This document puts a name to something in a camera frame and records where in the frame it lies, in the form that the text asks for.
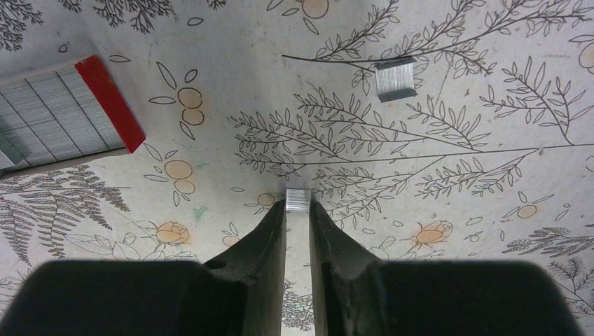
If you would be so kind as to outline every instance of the branch drawing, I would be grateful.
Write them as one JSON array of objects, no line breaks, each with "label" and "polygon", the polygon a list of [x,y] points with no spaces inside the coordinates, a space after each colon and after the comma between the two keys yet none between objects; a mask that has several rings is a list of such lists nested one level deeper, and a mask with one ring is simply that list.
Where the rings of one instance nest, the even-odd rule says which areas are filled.
[{"label": "branch drawing", "polygon": [[[486,56],[488,49],[477,50],[478,42],[485,39],[486,36],[493,33],[503,35],[512,35],[510,28],[521,22],[527,27],[526,37],[537,33],[542,33],[547,37],[551,32],[551,27],[557,30],[565,24],[572,21],[572,28],[575,28],[581,22],[590,21],[591,18],[585,14],[591,11],[592,7],[583,7],[582,0],[506,0],[503,1],[503,10],[487,10],[484,12],[485,29],[467,37],[464,33],[466,27],[466,15],[471,11],[482,8],[485,0],[454,0],[451,2],[451,12],[445,15],[445,19],[440,23],[431,21],[431,25],[425,27],[422,31],[406,34],[402,38],[402,43],[396,44],[393,48],[384,50],[380,57],[362,57],[358,49],[362,46],[354,42],[357,37],[357,30],[354,30],[352,38],[341,38],[337,41],[348,41],[340,44],[338,47],[326,43],[325,47],[316,52],[315,57],[297,57],[292,55],[283,55],[285,58],[300,60],[305,62],[320,62],[325,64],[346,64],[358,68],[354,73],[353,87],[361,86],[367,95],[369,93],[369,81],[373,75],[372,68],[379,62],[401,60],[407,57],[415,57],[421,61],[420,66],[423,69],[416,71],[420,74],[427,68],[430,62],[437,63],[440,60],[446,60],[450,67],[454,68],[453,78],[462,76],[483,74],[485,76],[492,73],[497,66],[496,62],[488,64]],[[381,25],[380,30],[384,29],[385,24]],[[373,21],[366,25],[366,29],[376,29]],[[371,37],[370,41],[379,41],[381,36]]]},{"label": "branch drawing", "polygon": [[[80,13],[81,0],[58,0],[67,10]],[[133,14],[130,19],[130,26],[137,32],[148,34],[155,29],[152,19],[170,15],[175,18],[175,12],[170,0],[95,0],[97,6],[93,6],[94,12],[105,19],[110,27],[116,28],[124,23],[124,12]],[[213,0],[216,6],[224,1]]]},{"label": "branch drawing", "polygon": [[[228,118],[239,131],[235,136],[236,156],[240,165],[286,181],[315,167],[312,180],[319,182],[319,187],[312,191],[327,199],[330,216],[341,227],[348,222],[357,229],[358,221],[369,221],[374,211],[382,211],[383,200],[394,199],[411,183],[419,187],[416,195],[424,199],[448,197],[453,190],[468,190],[483,197],[513,186],[523,176],[522,162],[534,153],[594,145],[484,149],[491,133],[481,132],[481,114],[467,111],[466,106],[454,112],[430,96],[427,109],[420,104],[408,106],[413,110],[408,119],[420,121],[417,128],[424,128],[420,132],[413,130],[413,122],[407,125],[404,120],[386,120],[354,94],[348,103],[335,93],[326,94],[321,87],[315,93],[294,97],[300,113],[285,108],[284,113],[240,112]],[[445,149],[423,154],[424,142],[439,143]],[[434,167],[444,158],[455,161]],[[428,160],[420,167],[393,174],[376,174],[364,165],[420,159]],[[420,174],[430,168],[435,169],[435,175]]]},{"label": "branch drawing", "polygon": [[42,25],[41,11],[25,0],[0,1],[0,50],[22,49],[22,33],[27,30],[27,21]]},{"label": "branch drawing", "polygon": [[57,258],[64,258],[63,236],[81,219],[89,218],[103,228],[106,222],[101,201],[121,211],[130,211],[121,197],[126,187],[106,187],[89,166],[49,171],[32,177],[0,181],[0,230],[16,255],[28,265],[29,241],[33,229],[40,245]]},{"label": "branch drawing", "polygon": [[57,0],[69,11],[80,13],[83,9],[81,8],[81,0]]},{"label": "branch drawing", "polygon": [[502,71],[508,75],[508,78],[505,80],[506,83],[516,83],[516,88],[506,89],[507,92],[515,94],[515,97],[507,95],[506,99],[497,102],[491,85],[489,85],[488,97],[480,96],[481,100],[485,102],[484,106],[496,106],[495,119],[505,118],[514,114],[516,111],[525,111],[524,120],[526,125],[529,125],[530,123],[538,123],[547,114],[550,120],[541,122],[538,125],[542,127],[558,127],[565,141],[572,145],[573,143],[567,138],[570,123],[573,120],[583,117],[594,108],[594,105],[583,108],[576,113],[571,113],[569,107],[577,103],[586,91],[584,90],[570,98],[569,91],[571,90],[572,82],[569,80],[563,84],[559,77],[555,78],[555,86],[550,90],[553,81],[544,80],[546,63],[543,62],[535,73],[532,71],[532,57],[530,56],[528,57],[524,72],[519,71],[515,62],[512,64],[511,69],[502,69]]},{"label": "branch drawing", "polygon": [[227,4],[225,0],[206,0],[208,6],[214,10],[224,7]]}]

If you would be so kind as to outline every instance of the leaf drawing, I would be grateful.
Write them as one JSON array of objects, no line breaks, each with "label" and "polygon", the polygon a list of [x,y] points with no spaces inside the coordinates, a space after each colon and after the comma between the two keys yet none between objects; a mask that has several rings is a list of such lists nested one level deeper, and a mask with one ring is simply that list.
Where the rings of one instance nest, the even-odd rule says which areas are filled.
[{"label": "leaf drawing", "polygon": [[185,122],[180,121],[179,122],[179,127],[181,128],[181,131],[190,139],[192,140],[196,140],[196,138],[194,137],[194,133],[192,133],[192,130],[190,129],[190,127],[188,125],[186,125]]},{"label": "leaf drawing", "polygon": [[572,207],[572,205],[571,205],[571,204],[569,204],[569,203],[565,203],[565,204],[563,205],[563,208],[564,208],[565,210],[561,211],[561,212],[560,212],[560,213],[559,213],[559,214],[558,214],[558,215],[555,217],[555,222],[556,222],[556,221],[560,221],[561,219],[563,219],[563,217],[565,217],[565,215],[567,215],[567,213],[569,212],[569,209],[570,209],[571,207]]},{"label": "leaf drawing", "polygon": [[184,76],[184,82],[189,83],[193,80],[196,79],[196,76],[198,76],[198,70],[196,69],[191,69],[190,71],[188,71],[186,73],[186,75]]},{"label": "leaf drawing", "polygon": [[116,241],[113,244],[113,250],[111,254],[117,260],[138,261],[138,259],[140,259],[140,255],[135,248],[128,244],[120,243],[119,241]]},{"label": "leaf drawing", "polygon": [[299,12],[299,8],[293,7],[293,8],[289,8],[286,11],[284,11],[283,14],[282,14],[282,16],[291,16],[293,14],[297,14],[298,12]]},{"label": "leaf drawing", "polygon": [[271,11],[271,10],[275,9],[280,4],[282,4],[283,1],[284,0],[270,0],[270,3],[268,4],[268,6],[266,6],[266,10]]},{"label": "leaf drawing", "polygon": [[146,150],[148,151],[148,154],[151,154],[153,159],[155,159],[159,162],[163,162],[163,157],[161,157],[161,154],[159,153],[158,150],[156,150],[156,148],[152,147],[148,143],[143,143],[143,145],[146,148]]},{"label": "leaf drawing", "polygon": [[173,75],[169,69],[167,69],[167,67],[161,62],[157,62],[157,66],[159,67],[159,72],[161,73],[161,76],[167,85],[173,90],[177,89],[177,83],[175,82],[175,78],[173,78]]},{"label": "leaf drawing", "polygon": [[317,30],[317,28],[315,27],[315,25],[313,24],[313,22],[310,19],[304,17],[303,21],[305,22],[305,26],[307,26],[307,28],[310,30],[310,32],[312,32],[316,35],[319,35],[319,31]]},{"label": "leaf drawing", "polygon": [[173,155],[175,155],[177,153],[177,150],[171,150],[169,152],[167,152],[167,154],[165,154],[165,159],[168,160],[170,158],[173,157]]},{"label": "leaf drawing", "polygon": [[166,97],[166,96],[153,97],[153,98],[150,98],[148,101],[153,104],[158,104],[158,105],[170,105],[170,104],[176,103],[175,99],[173,99],[171,97]]},{"label": "leaf drawing", "polygon": [[193,26],[198,26],[199,24],[201,24],[203,22],[204,22],[204,19],[202,19],[200,17],[190,17],[187,25],[190,27],[193,27]]},{"label": "leaf drawing", "polygon": [[123,55],[109,55],[109,57],[107,58],[110,62],[113,63],[126,63],[126,62],[130,62],[130,59],[126,56]]},{"label": "leaf drawing", "polygon": [[91,253],[98,254],[100,256],[110,256],[113,249],[111,243],[107,238],[101,236],[88,236],[86,234],[66,234],[64,238],[80,247],[83,250]]},{"label": "leaf drawing", "polygon": [[177,190],[173,190],[173,204],[175,207],[179,206],[179,192]]},{"label": "leaf drawing", "polygon": [[579,35],[569,40],[569,42],[573,43],[585,43],[585,42],[594,42],[594,35]]}]

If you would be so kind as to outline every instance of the patterned surface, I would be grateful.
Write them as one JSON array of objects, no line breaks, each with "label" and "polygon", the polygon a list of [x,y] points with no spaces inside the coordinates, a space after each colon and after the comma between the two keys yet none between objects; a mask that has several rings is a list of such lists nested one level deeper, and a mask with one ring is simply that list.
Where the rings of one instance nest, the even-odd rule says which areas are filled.
[{"label": "patterned surface", "polygon": [[[381,258],[541,265],[594,335],[594,2],[267,2],[0,3],[2,76],[94,46],[147,134],[0,182],[1,306],[54,258],[207,260],[288,186]],[[402,57],[418,96],[381,104]],[[289,229],[284,333],[313,335]]]}]

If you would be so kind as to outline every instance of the fern drawing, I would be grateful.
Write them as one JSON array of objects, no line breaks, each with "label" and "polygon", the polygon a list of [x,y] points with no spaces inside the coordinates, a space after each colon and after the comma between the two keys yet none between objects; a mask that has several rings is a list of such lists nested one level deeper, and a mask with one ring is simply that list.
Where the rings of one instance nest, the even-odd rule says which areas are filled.
[{"label": "fern drawing", "polygon": [[125,188],[106,187],[86,164],[2,180],[0,230],[19,259],[28,265],[34,230],[52,256],[64,258],[64,235],[81,219],[88,218],[112,230],[102,214],[102,202],[130,211],[121,197],[121,189]]},{"label": "fern drawing", "polygon": [[573,315],[577,319],[594,315],[594,297],[589,289],[594,283],[594,267],[588,269],[581,258],[573,257],[566,265],[553,261],[547,268]]},{"label": "fern drawing", "polygon": [[551,258],[572,256],[586,249],[594,249],[594,236],[571,235],[572,231],[566,227],[543,227],[535,230],[528,238],[517,239],[507,244],[507,250],[502,253],[520,252],[518,255],[540,252],[549,254]]},{"label": "fern drawing", "polygon": [[295,283],[284,280],[282,322],[286,327],[309,331],[314,326],[312,294],[297,295],[291,289]]}]

